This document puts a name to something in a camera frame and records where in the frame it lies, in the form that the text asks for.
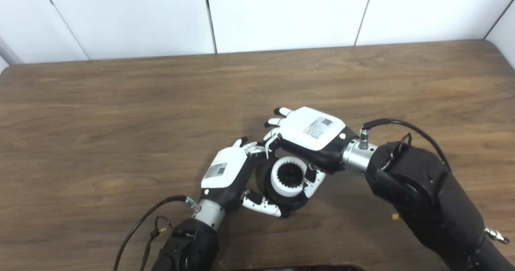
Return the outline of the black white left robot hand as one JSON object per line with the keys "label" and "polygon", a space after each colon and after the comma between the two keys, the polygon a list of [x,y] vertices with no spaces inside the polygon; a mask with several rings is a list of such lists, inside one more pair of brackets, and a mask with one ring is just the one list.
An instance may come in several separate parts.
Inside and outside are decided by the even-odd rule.
{"label": "black white left robot hand", "polygon": [[269,216],[281,217],[281,209],[263,194],[247,188],[257,164],[267,158],[262,143],[238,139],[232,146],[219,150],[201,180],[200,200],[214,203],[228,215],[246,207]]}

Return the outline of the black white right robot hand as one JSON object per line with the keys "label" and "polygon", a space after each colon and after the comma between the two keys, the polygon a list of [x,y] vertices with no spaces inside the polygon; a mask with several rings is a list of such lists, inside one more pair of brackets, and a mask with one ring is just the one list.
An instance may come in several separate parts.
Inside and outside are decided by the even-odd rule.
{"label": "black white right robot hand", "polygon": [[265,123],[270,129],[263,138],[266,158],[275,164],[282,149],[305,161],[301,197],[310,198],[327,175],[346,169],[344,152],[355,146],[358,135],[341,119],[309,107],[279,107],[274,115]]}

